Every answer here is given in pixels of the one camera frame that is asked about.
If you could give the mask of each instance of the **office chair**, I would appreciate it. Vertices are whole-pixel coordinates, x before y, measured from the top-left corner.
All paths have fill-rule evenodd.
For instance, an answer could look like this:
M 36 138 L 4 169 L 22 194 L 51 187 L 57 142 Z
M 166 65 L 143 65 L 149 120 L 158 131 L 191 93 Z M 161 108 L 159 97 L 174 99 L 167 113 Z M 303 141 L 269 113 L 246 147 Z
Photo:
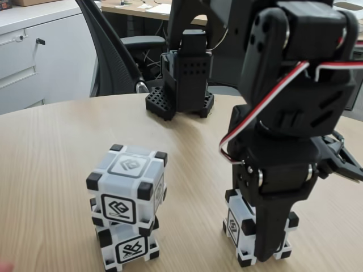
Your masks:
M 138 36 L 119 39 L 93 0 L 75 0 L 81 8 L 97 52 L 99 84 L 91 96 L 149 92 L 162 81 L 145 82 L 129 50 L 146 51 L 166 44 L 162 37 Z

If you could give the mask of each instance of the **round table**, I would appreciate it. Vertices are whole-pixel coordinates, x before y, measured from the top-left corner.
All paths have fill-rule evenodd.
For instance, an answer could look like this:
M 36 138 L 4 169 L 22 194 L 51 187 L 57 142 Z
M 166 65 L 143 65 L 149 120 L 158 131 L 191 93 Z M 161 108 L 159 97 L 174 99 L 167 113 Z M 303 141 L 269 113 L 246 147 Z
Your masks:
M 231 166 L 218 154 L 240 97 L 216 96 L 207 119 L 164 122 L 145 95 L 98 97 L 0 116 L 0 258 L 15 271 L 103 271 L 86 177 L 114 144 L 168 153 L 168 195 L 158 210 L 159 258 L 128 271 L 362 271 L 363 186 L 319 180 L 292 232 L 290 258 L 241 269 L 222 230 Z M 363 123 L 342 117 L 346 146 L 363 163 Z

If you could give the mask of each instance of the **chair armrest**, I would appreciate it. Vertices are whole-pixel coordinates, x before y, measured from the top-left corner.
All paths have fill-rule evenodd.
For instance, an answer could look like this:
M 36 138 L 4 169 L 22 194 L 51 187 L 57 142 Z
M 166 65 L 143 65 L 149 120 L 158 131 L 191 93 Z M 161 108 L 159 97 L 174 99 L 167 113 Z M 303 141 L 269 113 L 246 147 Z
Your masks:
M 165 39 L 159 36 L 136 36 L 122 38 L 121 41 L 129 51 L 146 51 L 166 45 Z

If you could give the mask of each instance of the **white cabinet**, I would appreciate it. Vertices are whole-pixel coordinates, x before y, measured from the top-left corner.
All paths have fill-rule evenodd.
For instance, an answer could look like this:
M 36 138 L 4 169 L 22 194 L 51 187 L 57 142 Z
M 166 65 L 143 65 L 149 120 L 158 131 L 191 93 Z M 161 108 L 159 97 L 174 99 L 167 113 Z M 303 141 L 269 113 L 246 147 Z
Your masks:
M 0 53 L 0 114 L 90 95 L 96 51 L 74 0 L 1 11 Z
M 27 28 L 44 104 L 90 95 L 96 51 L 82 14 Z M 36 39 L 45 41 L 37 44 Z

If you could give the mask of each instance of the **drawer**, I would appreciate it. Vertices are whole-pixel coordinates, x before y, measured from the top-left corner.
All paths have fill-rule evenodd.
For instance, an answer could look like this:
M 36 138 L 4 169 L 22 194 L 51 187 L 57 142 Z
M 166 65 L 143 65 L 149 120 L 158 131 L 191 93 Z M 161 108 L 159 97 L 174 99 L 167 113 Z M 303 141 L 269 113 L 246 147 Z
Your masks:
M 0 79 L 34 66 L 31 42 L 23 29 L 0 35 Z
M 40 75 L 33 68 L 17 73 L 17 80 L 12 77 L 0 79 L 0 114 L 24 109 L 44 98 Z

